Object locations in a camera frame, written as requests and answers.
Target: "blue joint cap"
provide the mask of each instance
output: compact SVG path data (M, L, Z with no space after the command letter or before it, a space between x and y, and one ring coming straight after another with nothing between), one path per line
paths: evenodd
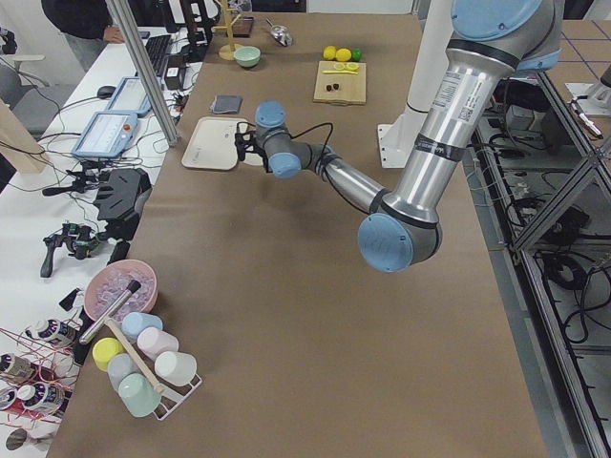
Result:
M521 73L543 72L555 67L560 59L560 51L550 52L539 57L522 60L516 69L516 75Z
M293 178L302 171L302 161L292 153L276 153L269 158L269 167L276 178Z
M542 1L454 0L453 27L456 33L468 40L496 40L524 25L537 12Z
M410 234L389 215L374 213L366 217L359 227L358 239L367 264L381 272L400 272L413 261Z
M268 100L257 107L255 118L258 126L274 129L284 124L286 114L280 103L275 100Z

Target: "keyboard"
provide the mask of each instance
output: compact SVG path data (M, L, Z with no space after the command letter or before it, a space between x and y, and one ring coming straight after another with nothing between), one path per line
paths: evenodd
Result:
M147 54L149 54L149 59L151 59L151 64L153 64L155 74L158 77L163 77L163 73L165 72L165 66L168 60L167 51L170 46L171 38L170 35L152 36L144 46Z

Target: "person's leg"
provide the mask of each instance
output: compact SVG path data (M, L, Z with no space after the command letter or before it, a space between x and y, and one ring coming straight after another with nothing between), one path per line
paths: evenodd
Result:
M85 72L91 68L106 46L106 42L101 39L88 40L68 35L67 33L64 33L64 36Z

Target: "white table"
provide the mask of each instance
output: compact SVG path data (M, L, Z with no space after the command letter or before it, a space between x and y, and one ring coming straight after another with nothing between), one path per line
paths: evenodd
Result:
M152 35L165 33L162 28L143 28L151 31ZM172 52L184 45L180 41L174 45ZM185 88L192 86L197 77L201 64L192 64L185 76ZM123 76L135 74L135 67L125 45L108 45L98 57L94 65L74 90L66 106L94 97L101 86L116 86ZM172 92L164 92L166 98L171 98ZM108 100L88 100L76 104L62 111L55 118L45 135L62 132L81 133L92 114L106 108ZM157 119L150 113L138 122L131 144L145 136L138 144L138 148L131 148L123 155L125 159L141 159L140 167L149 174L154 184L158 177L158 170L168 148ZM50 137L40 141L47 149L67 154L70 152L78 137L76 135L62 135ZM72 169L76 161L70 156L49 154L50 162L59 171ZM62 186L68 186L73 179L67 177L62 180ZM105 226L104 221L97 221L97 208L91 204L75 202L67 194L55 197L43 197L40 191L24 192L13 186L27 190L36 190L42 187L56 186L57 177L52 167L47 167L39 175L15 174L11 180L12 186L7 186L0 194L0 290L3 297L3 315L0 318L0 328L8 329L14 333L22 332L26 327L38 320L56 318L68 320L74 311L65 312L58 303L68 293L79 287L85 289L90 279L101 270L113 251L112 241L101 244L90 259L76 260L68 257L68 250L61 247L55 250L53 274L48 279L40 278L40 267L46 256L46 247L43 238L57 231L66 220L75 223L95 225L85 220L96 222L99 230ZM95 199L96 190L83 195L75 194L84 201ZM82 304L82 297L75 305ZM17 352L15 341L0 334L0 354ZM2 421L6 421L6 414L0 414ZM34 435L42 435L47 430L53 430L57 425L37 425L32 431ZM4 447L6 437L12 427L0 427L0 456L10 455L12 458L44 456L45 451L38 451L32 446L23 447L8 452Z

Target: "bowl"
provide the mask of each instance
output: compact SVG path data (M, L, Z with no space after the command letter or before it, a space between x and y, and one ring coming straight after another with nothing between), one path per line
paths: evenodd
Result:
M85 291L85 313L96 321L119 297L131 280L138 280L140 289L115 312L121 322L130 312L149 312L157 300L157 277L153 268L141 260L118 260L100 270Z
M233 58L240 64L241 67L249 69L259 63L261 59L261 51L254 46L242 46L237 48L233 53Z

